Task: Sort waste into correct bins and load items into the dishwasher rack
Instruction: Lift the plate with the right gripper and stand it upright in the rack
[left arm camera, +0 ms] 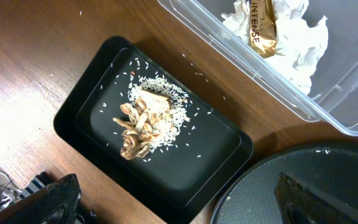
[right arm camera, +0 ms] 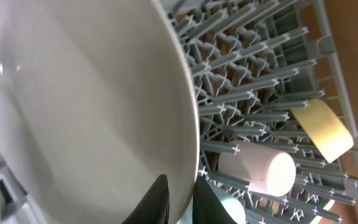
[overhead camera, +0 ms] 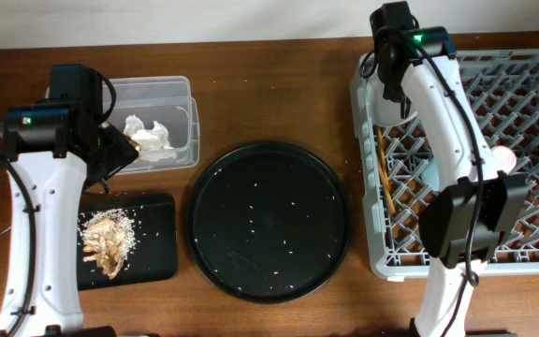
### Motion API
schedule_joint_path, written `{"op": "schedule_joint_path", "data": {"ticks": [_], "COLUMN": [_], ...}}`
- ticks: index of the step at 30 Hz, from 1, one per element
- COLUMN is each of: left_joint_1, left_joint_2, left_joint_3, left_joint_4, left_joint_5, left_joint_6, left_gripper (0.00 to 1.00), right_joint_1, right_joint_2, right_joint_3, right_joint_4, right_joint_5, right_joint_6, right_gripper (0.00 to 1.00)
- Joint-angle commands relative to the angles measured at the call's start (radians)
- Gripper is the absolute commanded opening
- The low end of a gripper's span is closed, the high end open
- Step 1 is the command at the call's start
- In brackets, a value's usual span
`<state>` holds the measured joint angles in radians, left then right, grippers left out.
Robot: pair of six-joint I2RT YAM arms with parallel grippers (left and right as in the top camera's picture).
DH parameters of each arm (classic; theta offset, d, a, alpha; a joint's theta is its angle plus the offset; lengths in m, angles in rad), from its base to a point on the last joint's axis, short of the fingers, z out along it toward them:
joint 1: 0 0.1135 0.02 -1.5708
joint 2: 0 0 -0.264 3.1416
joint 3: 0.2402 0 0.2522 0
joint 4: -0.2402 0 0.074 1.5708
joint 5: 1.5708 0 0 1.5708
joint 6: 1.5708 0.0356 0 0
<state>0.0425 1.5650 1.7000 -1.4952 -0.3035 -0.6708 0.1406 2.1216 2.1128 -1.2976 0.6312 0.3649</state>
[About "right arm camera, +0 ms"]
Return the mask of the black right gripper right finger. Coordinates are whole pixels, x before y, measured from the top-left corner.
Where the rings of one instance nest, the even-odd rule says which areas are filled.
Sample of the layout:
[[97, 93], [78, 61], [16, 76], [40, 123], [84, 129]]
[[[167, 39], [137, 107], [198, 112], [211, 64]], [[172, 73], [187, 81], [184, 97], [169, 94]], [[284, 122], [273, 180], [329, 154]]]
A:
[[193, 224], [236, 224], [201, 176], [196, 178], [193, 189]]

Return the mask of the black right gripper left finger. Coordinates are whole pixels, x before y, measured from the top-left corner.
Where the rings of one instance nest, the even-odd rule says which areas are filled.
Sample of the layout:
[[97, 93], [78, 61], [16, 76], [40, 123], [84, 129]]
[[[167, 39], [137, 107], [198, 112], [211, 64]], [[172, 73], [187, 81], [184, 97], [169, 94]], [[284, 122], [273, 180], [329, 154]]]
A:
[[168, 178], [161, 174], [122, 224], [167, 224], [169, 211]]

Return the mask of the blue cup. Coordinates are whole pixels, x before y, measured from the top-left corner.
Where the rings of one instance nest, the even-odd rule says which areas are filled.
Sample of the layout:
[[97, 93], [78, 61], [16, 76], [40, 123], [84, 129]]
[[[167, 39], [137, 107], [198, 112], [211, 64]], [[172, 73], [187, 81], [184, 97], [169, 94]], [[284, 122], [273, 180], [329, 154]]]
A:
[[216, 194], [217, 198], [223, 205], [224, 209], [231, 216], [231, 218], [237, 224], [246, 224], [246, 215], [244, 211], [244, 207], [238, 201], [238, 199], [234, 198], [230, 194], [228, 194], [225, 190], [219, 188], [211, 182], [208, 182], [209, 186], [212, 188], [213, 192]]

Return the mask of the pink cup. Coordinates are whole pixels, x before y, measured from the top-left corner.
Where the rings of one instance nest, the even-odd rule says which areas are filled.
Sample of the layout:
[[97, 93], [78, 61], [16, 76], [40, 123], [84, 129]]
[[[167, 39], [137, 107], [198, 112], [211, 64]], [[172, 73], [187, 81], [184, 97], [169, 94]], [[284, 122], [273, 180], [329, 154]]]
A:
[[223, 152], [218, 171], [249, 182], [253, 192], [281, 197], [291, 190], [296, 165], [291, 155], [261, 144], [234, 141], [239, 151]]

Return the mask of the grey plate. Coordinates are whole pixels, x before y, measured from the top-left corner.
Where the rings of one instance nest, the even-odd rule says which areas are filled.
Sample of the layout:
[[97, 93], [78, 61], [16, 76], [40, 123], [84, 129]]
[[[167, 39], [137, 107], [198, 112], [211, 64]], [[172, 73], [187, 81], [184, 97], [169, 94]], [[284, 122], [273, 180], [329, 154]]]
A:
[[121, 223], [161, 174], [178, 222], [198, 144], [158, 1], [0, 1], [0, 153], [55, 222]]

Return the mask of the yellow bowl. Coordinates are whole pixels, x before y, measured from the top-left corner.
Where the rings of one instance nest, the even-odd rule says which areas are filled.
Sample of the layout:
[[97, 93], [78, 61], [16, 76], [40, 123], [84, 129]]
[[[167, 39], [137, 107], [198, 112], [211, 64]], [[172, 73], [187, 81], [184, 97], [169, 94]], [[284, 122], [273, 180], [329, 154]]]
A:
[[310, 99], [306, 107], [293, 108], [291, 113], [328, 163], [354, 146], [348, 129], [323, 100]]

